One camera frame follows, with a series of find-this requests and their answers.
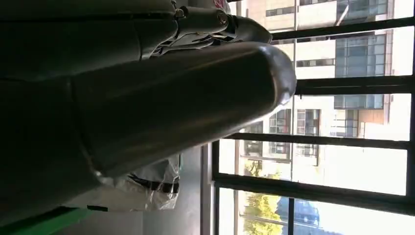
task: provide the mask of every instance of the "black metal window frame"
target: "black metal window frame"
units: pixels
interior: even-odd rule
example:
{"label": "black metal window frame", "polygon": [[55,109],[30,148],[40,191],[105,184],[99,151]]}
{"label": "black metal window frame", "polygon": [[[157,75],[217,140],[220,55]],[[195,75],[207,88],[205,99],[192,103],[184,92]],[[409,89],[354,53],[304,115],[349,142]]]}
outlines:
{"label": "black metal window frame", "polygon": [[[407,17],[350,25],[286,31],[273,34],[273,40],[303,39],[414,26]],[[392,195],[347,188],[309,185],[284,180],[256,178],[219,172],[219,141],[212,143],[212,179],[215,186],[215,231],[219,232],[219,189],[230,188],[290,197],[288,235],[294,233],[294,198],[355,206],[366,209],[415,215],[415,67],[412,75],[305,79],[297,81],[296,95],[411,94],[409,141],[354,139],[338,137],[235,133],[233,140],[329,144],[407,150],[406,195]]]}

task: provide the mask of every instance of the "glass window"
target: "glass window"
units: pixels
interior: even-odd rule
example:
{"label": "glass window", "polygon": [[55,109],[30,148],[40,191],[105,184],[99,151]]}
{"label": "glass window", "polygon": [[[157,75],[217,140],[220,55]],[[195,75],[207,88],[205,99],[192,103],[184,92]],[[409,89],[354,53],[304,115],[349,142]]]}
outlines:
{"label": "glass window", "polygon": [[219,193],[219,234],[287,234],[287,198],[227,188]]}
{"label": "glass window", "polygon": [[[300,0],[299,10],[294,9],[294,0],[285,1],[258,1],[243,0],[242,16],[246,16],[262,24],[271,31],[309,29],[336,25],[347,25],[355,23],[372,22],[380,19],[397,19],[413,16],[413,0],[398,2],[394,5],[394,13],[386,15],[385,18],[377,17],[387,14],[386,0]],[[279,9],[273,14],[271,10]],[[288,18],[274,18],[270,16],[293,14]],[[294,25],[294,14],[297,17],[297,25]]]}
{"label": "glass window", "polygon": [[[355,122],[345,125],[353,131]],[[220,155],[220,161],[228,163],[220,167],[222,173],[406,194],[406,150],[295,143],[294,156],[290,156],[290,153],[271,153],[271,143],[264,141],[261,142],[262,156],[250,156],[245,153],[244,141],[236,142],[239,150],[235,150],[235,143],[220,146],[229,149],[227,154]],[[239,162],[239,165],[235,167],[230,164],[232,162]]]}
{"label": "glass window", "polygon": [[[219,193],[219,235],[288,235],[288,197],[227,188]],[[409,215],[294,199],[294,235],[406,235],[414,222]]]}
{"label": "glass window", "polygon": [[[413,37],[414,28],[376,33],[369,32],[364,36],[333,35],[324,41],[301,39],[297,41],[295,51],[293,44],[279,48],[296,60],[297,79],[412,74],[413,58],[407,51],[413,48],[412,39],[408,38]],[[322,61],[330,57],[334,59],[334,66],[324,67],[327,64]]]}
{"label": "glass window", "polygon": [[[331,203],[295,199],[294,205],[294,235],[408,234],[415,222],[413,216]],[[379,221],[394,226],[379,226]]]}
{"label": "glass window", "polygon": [[410,94],[303,95],[295,96],[294,104],[297,113],[319,110],[319,136],[409,140]]}

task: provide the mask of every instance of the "parked car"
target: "parked car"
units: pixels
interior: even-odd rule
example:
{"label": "parked car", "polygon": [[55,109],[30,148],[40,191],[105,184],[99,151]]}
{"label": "parked car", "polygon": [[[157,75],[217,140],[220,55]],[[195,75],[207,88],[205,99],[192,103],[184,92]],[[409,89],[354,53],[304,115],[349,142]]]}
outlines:
{"label": "parked car", "polygon": [[[288,197],[281,197],[277,203],[276,214],[282,221],[288,222]],[[294,201],[294,222],[320,226],[319,209],[312,202],[302,199]]]}

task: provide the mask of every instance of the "plastic bag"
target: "plastic bag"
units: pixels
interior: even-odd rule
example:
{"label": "plastic bag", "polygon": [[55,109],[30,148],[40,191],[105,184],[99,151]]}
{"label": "plastic bag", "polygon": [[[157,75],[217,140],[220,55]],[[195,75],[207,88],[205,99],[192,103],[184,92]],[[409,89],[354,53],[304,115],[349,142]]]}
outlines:
{"label": "plastic bag", "polygon": [[119,178],[101,178],[102,186],[64,206],[113,212],[173,209],[179,195],[181,157],[171,156]]}

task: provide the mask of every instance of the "tree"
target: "tree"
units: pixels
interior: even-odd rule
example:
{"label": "tree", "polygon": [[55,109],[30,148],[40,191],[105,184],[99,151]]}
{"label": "tree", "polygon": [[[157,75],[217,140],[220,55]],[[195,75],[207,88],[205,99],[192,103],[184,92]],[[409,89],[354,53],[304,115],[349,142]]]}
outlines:
{"label": "tree", "polygon": [[[259,177],[261,175],[261,166],[262,164],[259,161],[250,161],[250,163],[245,165],[245,168],[252,176]],[[266,177],[278,179],[279,174],[271,174]],[[282,233],[282,225],[261,220],[281,221],[279,215],[275,213],[279,200],[279,196],[249,193],[247,198],[248,205],[245,207],[245,215],[250,218],[245,219],[244,232],[248,235],[280,235]]]}

